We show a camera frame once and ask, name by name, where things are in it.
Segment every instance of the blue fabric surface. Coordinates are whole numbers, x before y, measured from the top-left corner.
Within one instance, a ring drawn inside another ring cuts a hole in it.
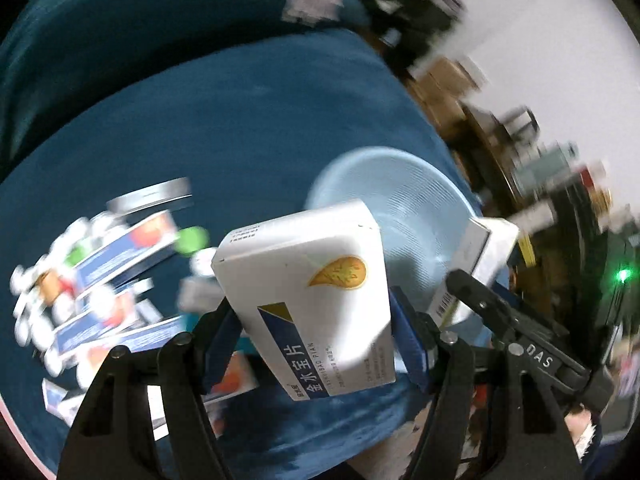
[[[0,180],[67,121],[137,80],[220,48],[309,30],[286,0],[30,0],[0,46]],[[340,22],[366,25],[359,0]]]
[[[466,197],[440,138],[382,60],[355,34],[327,30],[238,46],[175,66],[104,99],[46,140],[0,185],[0,278],[33,264],[79,216],[107,200],[188,176],[194,206],[175,213],[213,243],[229,230],[303,208],[331,160],[360,146],[414,153]],[[149,298],[175,311],[180,256],[148,274]],[[66,435],[45,412],[46,376],[14,341],[8,287],[0,287],[0,393],[33,450],[56,470]],[[72,386],[73,371],[58,381]],[[221,444],[239,479],[301,480],[389,436],[426,399],[406,378],[333,399],[293,403],[265,372],[237,397]]]

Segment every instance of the white box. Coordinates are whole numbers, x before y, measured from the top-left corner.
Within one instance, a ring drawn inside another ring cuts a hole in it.
[[[380,229],[361,200],[232,231],[212,266],[293,400],[396,380]]]
[[[517,226],[502,218],[469,219],[447,272],[461,269],[488,285],[507,263],[519,232]],[[438,328],[443,328],[464,321],[472,310],[449,294],[445,280],[442,280],[427,312]]]

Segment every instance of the green led indicator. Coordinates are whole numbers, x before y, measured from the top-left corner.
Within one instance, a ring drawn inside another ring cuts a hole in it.
[[[625,283],[631,277],[631,271],[629,269],[622,269],[616,274],[616,279],[620,283]]]

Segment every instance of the screw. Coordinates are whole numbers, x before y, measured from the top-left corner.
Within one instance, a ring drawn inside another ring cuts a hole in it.
[[[111,357],[113,357],[114,359],[120,359],[121,357],[127,355],[127,352],[129,352],[129,349],[126,346],[118,345],[114,347],[113,350],[111,350]]]
[[[521,356],[522,354],[524,354],[524,348],[518,343],[511,343],[509,345],[509,353],[511,355]]]
[[[458,334],[447,330],[440,334],[440,340],[447,345],[453,345],[458,341]]]
[[[193,337],[189,332],[180,332],[176,337],[174,337],[174,343],[178,346],[188,345],[191,342]]]

